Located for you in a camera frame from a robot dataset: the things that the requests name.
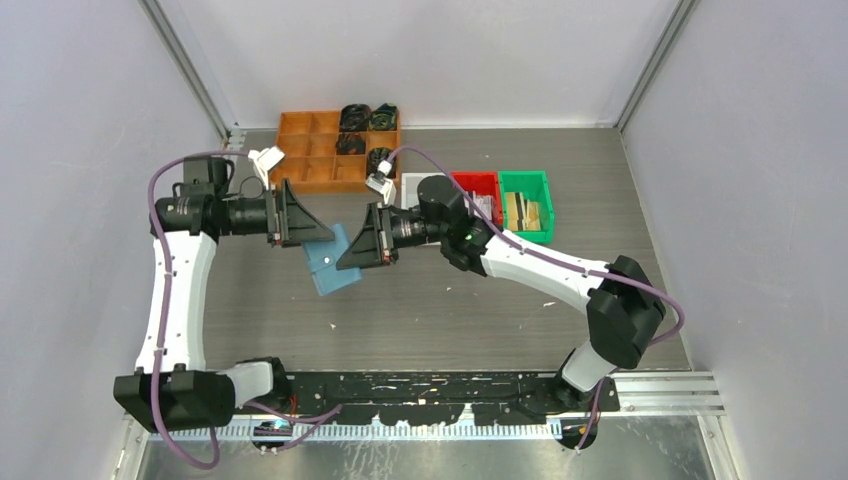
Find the blue leather card holder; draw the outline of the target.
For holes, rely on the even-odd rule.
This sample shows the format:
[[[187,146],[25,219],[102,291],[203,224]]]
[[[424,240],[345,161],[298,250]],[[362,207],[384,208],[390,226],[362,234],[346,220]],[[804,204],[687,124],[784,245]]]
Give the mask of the blue leather card holder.
[[[350,239],[342,224],[331,227],[334,233],[332,241],[312,241],[302,245],[306,256],[307,267],[320,296],[327,296],[363,279],[361,269],[337,268],[341,256],[351,245]]]

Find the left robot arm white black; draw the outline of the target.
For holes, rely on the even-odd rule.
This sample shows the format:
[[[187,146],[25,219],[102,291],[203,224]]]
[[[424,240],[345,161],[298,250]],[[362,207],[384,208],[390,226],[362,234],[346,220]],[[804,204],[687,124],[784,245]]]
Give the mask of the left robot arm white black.
[[[147,431],[223,427],[249,401],[269,413],[291,403],[292,386],[277,357],[208,369],[203,347],[207,283],[226,236],[264,237],[272,246],[332,241],[334,232],[296,198],[289,183],[256,198],[230,191],[236,164],[220,152],[188,157],[200,171],[159,198],[148,186],[155,282],[150,316],[133,373],[118,376],[113,396]]]

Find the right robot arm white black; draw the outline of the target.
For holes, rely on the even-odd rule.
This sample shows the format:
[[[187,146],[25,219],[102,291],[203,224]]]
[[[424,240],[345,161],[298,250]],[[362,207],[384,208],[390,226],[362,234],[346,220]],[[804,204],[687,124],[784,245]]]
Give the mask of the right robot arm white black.
[[[340,256],[340,270],[388,266],[402,248],[438,243],[461,271],[510,280],[553,296],[585,314],[589,338],[568,355],[552,394],[577,411],[615,369],[633,369],[656,334],[666,308],[635,260],[612,263],[566,255],[527,242],[474,213],[454,181],[435,175],[417,187],[417,206],[369,204],[361,231]]]

